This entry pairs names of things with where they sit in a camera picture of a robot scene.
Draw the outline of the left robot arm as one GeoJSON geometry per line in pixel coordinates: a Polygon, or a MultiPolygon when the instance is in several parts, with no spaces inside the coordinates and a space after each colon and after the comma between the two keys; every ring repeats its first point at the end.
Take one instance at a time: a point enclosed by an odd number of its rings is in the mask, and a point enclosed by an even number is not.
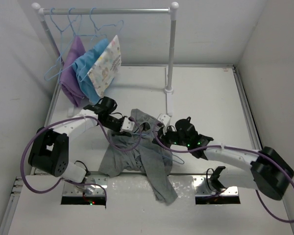
{"type": "Polygon", "coordinates": [[[69,144],[93,127],[105,127],[117,133],[131,132],[134,122],[128,117],[116,118],[115,100],[104,97],[95,105],[85,106],[73,118],[44,130],[33,141],[28,163],[54,177],[82,183],[87,170],[69,159],[69,144]]]}

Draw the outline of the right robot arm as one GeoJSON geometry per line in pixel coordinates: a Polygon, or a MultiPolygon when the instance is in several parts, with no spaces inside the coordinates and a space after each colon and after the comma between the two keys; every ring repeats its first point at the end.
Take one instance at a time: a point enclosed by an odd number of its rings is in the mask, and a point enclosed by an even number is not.
{"type": "Polygon", "coordinates": [[[223,145],[212,137],[198,133],[191,117],[180,119],[170,126],[170,116],[160,114],[154,129],[154,142],[169,150],[172,145],[186,147],[186,153],[197,159],[222,163],[208,178],[208,185],[217,192],[236,186],[260,191],[265,196],[280,201],[293,169],[271,147],[245,150],[223,145]]]}

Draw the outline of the grey t shirt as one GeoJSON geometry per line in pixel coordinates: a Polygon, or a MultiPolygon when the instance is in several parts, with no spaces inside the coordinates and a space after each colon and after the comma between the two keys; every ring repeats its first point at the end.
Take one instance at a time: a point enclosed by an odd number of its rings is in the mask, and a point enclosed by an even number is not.
{"type": "MultiPolygon", "coordinates": [[[[132,109],[131,117],[134,118],[137,123],[143,121],[154,123],[154,127],[157,122],[156,118],[139,109],[132,109]]],[[[135,144],[141,142],[141,131],[139,131],[138,137],[132,134],[133,133],[124,135],[113,131],[108,131],[107,133],[113,145],[120,149],[130,149],[135,144]]],[[[168,162],[165,164],[161,156],[158,156],[155,152],[148,149],[140,149],[136,146],[131,151],[123,152],[115,149],[113,145],[107,147],[98,169],[100,173],[106,174],[109,177],[116,177],[124,170],[140,171],[146,174],[158,201],[170,205],[177,199],[177,193],[168,179],[173,163],[171,164],[168,162]]]]}

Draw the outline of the light blue wire hanger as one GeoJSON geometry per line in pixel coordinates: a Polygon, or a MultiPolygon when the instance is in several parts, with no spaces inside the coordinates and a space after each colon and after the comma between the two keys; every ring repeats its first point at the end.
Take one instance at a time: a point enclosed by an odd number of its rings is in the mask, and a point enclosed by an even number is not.
{"type": "Polygon", "coordinates": [[[160,147],[157,143],[153,143],[154,134],[152,128],[154,127],[154,123],[150,123],[149,121],[139,122],[139,129],[134,131],[132,135],[135,137],[139,136],[139,131],[142,132],[142,140],[139,143],[138,147],[140,149],[148,149],[150,151],[155,152],[158,156],[161,156],[165,161],[165,164],[168,162],[177,163],[178,165],[183,165],[185,161],[179,156],[169,152],[162,147],[160,147]]]}

